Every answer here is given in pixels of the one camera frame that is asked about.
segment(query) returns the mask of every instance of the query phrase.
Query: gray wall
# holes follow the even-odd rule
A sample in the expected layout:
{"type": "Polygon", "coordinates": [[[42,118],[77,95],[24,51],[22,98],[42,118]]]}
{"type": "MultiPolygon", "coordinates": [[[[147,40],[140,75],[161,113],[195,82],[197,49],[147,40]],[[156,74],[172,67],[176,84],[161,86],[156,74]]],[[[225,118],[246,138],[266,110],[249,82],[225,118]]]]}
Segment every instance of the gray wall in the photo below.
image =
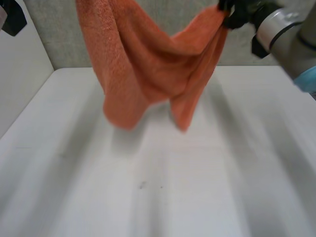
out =
{"type": "MultiPolygon", "coordinates": [[[[77,20],[75,0],[24,0],[39,36],[55,69],[89,67],[77,20]]],[[[183,29],[204,7],[217,0],[137,0],[167,33],[183,29]]],[[[291,9],[306,16],[315,0],[283,0],[291,9]]],[[[250,26],[229,34],[220,65],[275,65],[267,57],[258,60],[250,53],[254,31],[250,26]]]]}

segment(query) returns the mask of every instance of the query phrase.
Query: towel fold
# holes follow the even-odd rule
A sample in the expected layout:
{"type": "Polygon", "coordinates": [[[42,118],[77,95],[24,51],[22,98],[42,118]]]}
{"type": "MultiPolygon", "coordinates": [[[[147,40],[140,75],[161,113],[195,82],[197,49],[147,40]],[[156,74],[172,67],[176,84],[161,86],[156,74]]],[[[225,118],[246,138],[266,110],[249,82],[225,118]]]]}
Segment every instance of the towel fold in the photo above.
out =
{"type": "Polygon", "coordinates": [[[176,124],[187,130],[224,47],[225,14],[206,8],[169,37],[134,0],[76,2],[108,120],[132,129],[151,104],[169,100],[176,124]]]}

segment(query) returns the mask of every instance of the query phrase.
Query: orange towel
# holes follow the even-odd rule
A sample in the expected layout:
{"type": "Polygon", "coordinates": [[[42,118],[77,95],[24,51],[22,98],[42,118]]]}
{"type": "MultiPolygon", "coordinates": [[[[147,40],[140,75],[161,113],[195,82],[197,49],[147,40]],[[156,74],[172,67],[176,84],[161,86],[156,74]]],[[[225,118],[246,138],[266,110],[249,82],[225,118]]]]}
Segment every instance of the orange towel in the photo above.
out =
{"type": "Polygon", "coordinates": [[[225,14],[206,8],[169,37],[134,0],[76,2],[108,120],[132,129],[151,104],[170,100],[175,122],[187,130],[224,47],[225,14]]]}

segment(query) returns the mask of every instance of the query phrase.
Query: white table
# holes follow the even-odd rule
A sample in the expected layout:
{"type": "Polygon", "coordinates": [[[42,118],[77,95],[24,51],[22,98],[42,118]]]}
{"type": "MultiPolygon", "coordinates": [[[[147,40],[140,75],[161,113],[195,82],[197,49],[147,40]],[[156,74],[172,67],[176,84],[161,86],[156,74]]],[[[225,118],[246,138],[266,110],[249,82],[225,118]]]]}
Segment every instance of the white table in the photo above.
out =
{"type": "Polygon", "coordinates": [[[92,69],[57,70],[1,138],[1,237],[316,235],[316,101],[280,68],[218,67],[186,134],[102,103],[92,69]]]}

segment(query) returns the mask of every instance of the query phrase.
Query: metal cylinder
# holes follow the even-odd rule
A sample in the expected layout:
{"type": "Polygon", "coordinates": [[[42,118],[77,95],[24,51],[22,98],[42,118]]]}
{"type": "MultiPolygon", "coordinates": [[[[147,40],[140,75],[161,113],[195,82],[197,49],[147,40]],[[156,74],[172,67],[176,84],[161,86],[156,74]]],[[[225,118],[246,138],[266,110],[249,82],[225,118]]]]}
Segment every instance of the metal cylinder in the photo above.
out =
{"type": "Polygon", "coordinates": [[[300,29],[299,25],[284,32],[271,48],[271,54],[293,80],[316,65],[316,51],[303,45],[297,37],[300,29]]]}
{"type": "Polygon", "coordinates": [[[300,36],[308,44],[316,47],[316,3],[302,25],[300,36]]]}
{"type": "Polygon", "coordinates": [[[271,42],[286,27],[297,21],[292,13],[285,13],[284,9],[278,9],[271,13],[259,26],[256,37],[267,52],[270,51],[271,42]]]}

